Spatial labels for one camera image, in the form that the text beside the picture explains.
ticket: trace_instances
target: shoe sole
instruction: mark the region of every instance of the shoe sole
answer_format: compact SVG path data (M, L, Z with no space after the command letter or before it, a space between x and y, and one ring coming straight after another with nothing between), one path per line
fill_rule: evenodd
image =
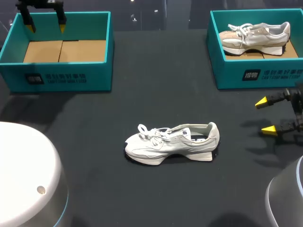
M213 160L213 158L217 155L216 151L217 151L217 149L215 149L211 152L188 154L188 155L184 155L184 156L187 157L188 159L194 160L194 161L211 162ZM166 157L158 158L158 159L137 158L137 157L133 157L129 154L127 154L127 156L129 156L131 159L133 159L137 162L140 162L140 163L143 163L146 165L157 166L157 165L160 165L164 161L164 159L166 159L169 155L167 155Z
M223 47L223 50L227 53L227 55L234 55L234 56L241 56L246 51L255 50L257 52L275 55L275 56L282 56L282 54L285 51L285 45L284 46L252 46L248 48L243 49L233 49L228 47Z

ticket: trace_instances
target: shoelace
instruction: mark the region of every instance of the shoelace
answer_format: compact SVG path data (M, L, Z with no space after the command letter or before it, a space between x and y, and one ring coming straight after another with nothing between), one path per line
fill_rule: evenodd
M143 124L139 124L138 130L142 135L149 139L154 146L163 143L163 141L171 141L169 138L169 133L171 133L170 128L152 129L148 131Z
M250 29L252 28L252 24L244 24L244 25L241 25L241 26L234 26L234 25L228 25L228 27L236 32L237 36L241 36L242 37L242 43L241 43L241 46L240 46L240 49L243 45L243 41L244 41L244 38L247 37L247 34L251 34L252 32L250 31Z

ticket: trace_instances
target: black tablecloth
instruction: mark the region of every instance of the black tablecloth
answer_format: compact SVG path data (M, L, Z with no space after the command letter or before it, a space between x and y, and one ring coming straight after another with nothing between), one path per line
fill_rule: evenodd
M294 118L290 103L256 110L274 90L217 90L205 37L205 30L116 32L111 93L9 95L1 79L0 120L40 130L59 152L73 227L269 226L266 187L303 155L303 139L258 135ZM140 123L210 121L221 135L211 163L174 157L142 166L124 157Z

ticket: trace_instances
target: white sneaker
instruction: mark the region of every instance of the white sneaker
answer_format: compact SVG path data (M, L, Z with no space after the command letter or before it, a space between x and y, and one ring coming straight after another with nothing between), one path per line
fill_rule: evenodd
M290 24L268 25L265 23L241 26L228 25L231 31L221 32L223 49L232 55L241 55L247 50L266 54L282 55L290 36Z
M212 151L220 139L218 128L213 122L182 124L172 129L150 131L139 124L138 130L140 133L126 140L125 151L133 160L148 165L159 165L172 154L182 154L196 161L212 161Z

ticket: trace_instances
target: dark background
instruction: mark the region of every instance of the dark background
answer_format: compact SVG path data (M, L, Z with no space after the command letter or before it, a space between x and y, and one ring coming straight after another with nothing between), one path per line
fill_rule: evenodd
M0 78L0 121L31 126L53 142L70 188L72 227L268 227L266 187L303 155L303 137L289 133L278 142L258 134L294 118L287 101L255 109L275 90L216 89L203 28L211 9L299 7L303 1L64 4L66 11L113 12L112 91L16 95ZM1 10L12 12L0 14L9 29L14 4L2 1ZM151 129L210 121L221 134L211 163L174 157L142 166L124 157L124 141L140 123Z

